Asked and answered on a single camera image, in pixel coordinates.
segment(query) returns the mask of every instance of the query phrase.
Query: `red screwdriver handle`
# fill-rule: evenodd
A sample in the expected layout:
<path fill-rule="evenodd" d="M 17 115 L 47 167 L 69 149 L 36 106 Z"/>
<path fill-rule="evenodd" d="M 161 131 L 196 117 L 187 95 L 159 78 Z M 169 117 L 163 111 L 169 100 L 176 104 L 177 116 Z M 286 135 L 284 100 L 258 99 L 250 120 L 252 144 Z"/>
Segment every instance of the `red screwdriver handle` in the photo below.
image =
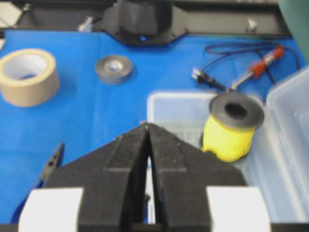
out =
<path fill-rule="evenodd" d="M 269 66 L 274 61 L 278 60 L 284 55 L 284 48 L 282 46 L 278 46 L 274 51 L 266 54 L 260 62 L 253 64 L 249 68 L 249 72 L 253 72 L 254 79 L 257 79 L 261 76 L 261 74 L 265 71 L 267 66 Z"/>

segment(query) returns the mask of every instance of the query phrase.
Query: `tape roll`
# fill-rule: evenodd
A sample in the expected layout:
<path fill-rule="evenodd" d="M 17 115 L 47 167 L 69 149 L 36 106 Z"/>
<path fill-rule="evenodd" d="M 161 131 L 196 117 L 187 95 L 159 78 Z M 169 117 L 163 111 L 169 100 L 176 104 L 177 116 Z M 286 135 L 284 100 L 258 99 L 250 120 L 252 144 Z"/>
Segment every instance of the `tape roll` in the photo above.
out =
<path fill-rule="evenodd" d="M 54 96 L 59 89 L 55 58 L 40 49 L 12 52 L 0 60 L 0 89 L 12 105 L 30 107 Z"/>
<path fill-rule="evenodd" d="M 111 55 L 97 62 L 96 72 L 102 82 L 115 85 L 127 80 L 132 67 L 132 62 L 127 57 Z"/>

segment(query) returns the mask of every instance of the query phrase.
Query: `spool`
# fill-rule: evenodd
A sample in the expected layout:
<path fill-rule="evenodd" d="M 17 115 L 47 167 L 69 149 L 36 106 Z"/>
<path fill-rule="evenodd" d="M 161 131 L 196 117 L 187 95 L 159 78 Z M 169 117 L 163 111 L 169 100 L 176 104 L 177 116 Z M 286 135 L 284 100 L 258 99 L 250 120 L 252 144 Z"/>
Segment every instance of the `spool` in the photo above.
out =
<path fill-rule="evenodd" d="M 203 151 L 214 153 L 225 162 L 245 156 L 251 147 L 255 129 L 264 121 L 262 107 L 240 93 L 214 97 L 210 104 L 203 137 Z"/>
<path fill-rule="evenodd" d="M 0 60 L 0 89 L 8 103 L 30 107 L 54 96 L 59 89 L 55 58 L 39 49 L 12 52 Z"/>
<path fill-rule="evenodd" d="M 115 85 L 128 79 L 132 67 L 132 62 L 127 57 L 111 55 L 97 62 L 96 72 L 100 81 Z"/>

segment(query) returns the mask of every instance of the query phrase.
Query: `black spool flange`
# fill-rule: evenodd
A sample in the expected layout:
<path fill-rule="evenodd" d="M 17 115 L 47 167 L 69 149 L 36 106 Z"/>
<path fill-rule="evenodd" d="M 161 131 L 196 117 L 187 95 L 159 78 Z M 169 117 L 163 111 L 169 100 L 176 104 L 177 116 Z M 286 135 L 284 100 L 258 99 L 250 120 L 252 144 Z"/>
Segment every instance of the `black spool flange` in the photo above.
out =
<path fill-rule="evenodd" d="M 262 107 L 241 93 L 217 95 L 211 100 L 209 111 L 216 120 L 230 128 L 257 128 L 264 121 Z"/>

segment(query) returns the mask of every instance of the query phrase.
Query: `pliers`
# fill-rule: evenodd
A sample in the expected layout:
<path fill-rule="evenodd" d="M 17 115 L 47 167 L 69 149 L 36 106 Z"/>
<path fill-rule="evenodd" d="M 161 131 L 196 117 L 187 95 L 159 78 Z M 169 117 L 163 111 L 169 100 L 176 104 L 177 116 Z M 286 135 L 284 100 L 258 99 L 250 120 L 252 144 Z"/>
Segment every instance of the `pliers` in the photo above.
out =
<path fill-rule="evenodd" d="M 11 219 L 11 223 L 15 224 L 18 223 L 19 221 L 19 217 L 21 214 L 21 211 L 24 208 L 24 205 L 28 199 L 28 196 L 30 194 L 30 192 L 33 189 L 39 189 L 42 188 L 45 180 L 49 177 L 49 175 L 58 167 L 60 166 L 61 162 L 62 162 L 62 158 L 63 158 L 63 151 L 64 151 L 64 143 L 62 143 L 56 150 L 56 152 L 51 156 L 51 158 L 49 159 L 49 161 L 45 164 L 44 169 L 40 175 L 40 178 L 35 182 L 35 184 L 32 186 L 32 188 L 30 189 L 30 191 L 27 193 L 26 197 L 23 199 L 23 201 L 19 204 L 19 206 L 16 208 L 12 219 Z"/>

